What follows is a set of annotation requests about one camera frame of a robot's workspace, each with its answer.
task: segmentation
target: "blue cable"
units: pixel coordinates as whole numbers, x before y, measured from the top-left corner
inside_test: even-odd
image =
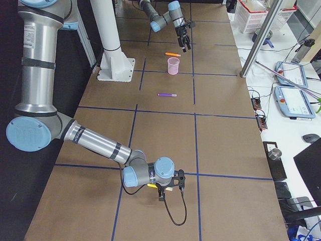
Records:
[[[307,233],[307,235],[305,236],[305,238],[303,239],[303,241],[305,241],[307,239],[307,237],[309,237],[309,234],[311,233],[311,231],[319,224],[321,223],[321,220],[319,222],[317,222],[311,229],[310,231]]]

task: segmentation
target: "cup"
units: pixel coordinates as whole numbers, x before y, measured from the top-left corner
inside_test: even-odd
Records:
[[[273,148],[269,153],[267,154],[269,158],[273,161],[279,159],[282,156],[282,152],[278,148]]]
[[[167,60],[168,63],[168,73],[177,74],[179,72],[180,60],[178,58],[172,57]]]

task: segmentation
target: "white wall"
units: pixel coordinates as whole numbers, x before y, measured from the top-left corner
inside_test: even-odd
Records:
[[[321,6],[321,0],[298,0],[297,7],[300,9],[305,18],[310,21],[315,12]],[[321,9],[313,17],[310,24],[316,28],[318,23],[321,21]]]

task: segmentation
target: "orange marker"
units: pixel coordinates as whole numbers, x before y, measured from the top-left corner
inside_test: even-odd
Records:
[[[173,54],[173,53],[165,53],[165,55],[169,55],[169,56],[175,56],[175,57],[180,57],[180,54]]]

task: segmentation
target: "blue joint cap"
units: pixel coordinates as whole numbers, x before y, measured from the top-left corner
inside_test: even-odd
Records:
[[[21,116],[14,118],[7,126],[8,141],[17,149],[35,152],[46,147],[51,141],[51,132],[38,119]]]
[[[137,187],[138,179],[132,167],[125,167],[123,169],[124,184],[126,187]]]
[[[175,166],[170,158],[161,157],[155,162],[154,169],[159,177],[171,178],[174,175]]]
[[[152,30],[156,33],[158,32],[159,30],[161,30],[160,26],[158,25],[158,23],[156,23],[155,21],[152,21],[150,23],[150,26],[152,28]]]
[[[29,7],[37,8],[37,9],[43,9],[46,7],[51,6],[58,0],[20,0],[21,3],[24,5],[27,5]]]
[[[78,22],[74,23],[66,23],[64,26],[61,28],[61,30],[77,30],[78,29]]]
[[[179,9],[180,7],[181,7],[181,5],[180,5],[179,1],[174,1],[174,2],[169,3],[169,11]]]

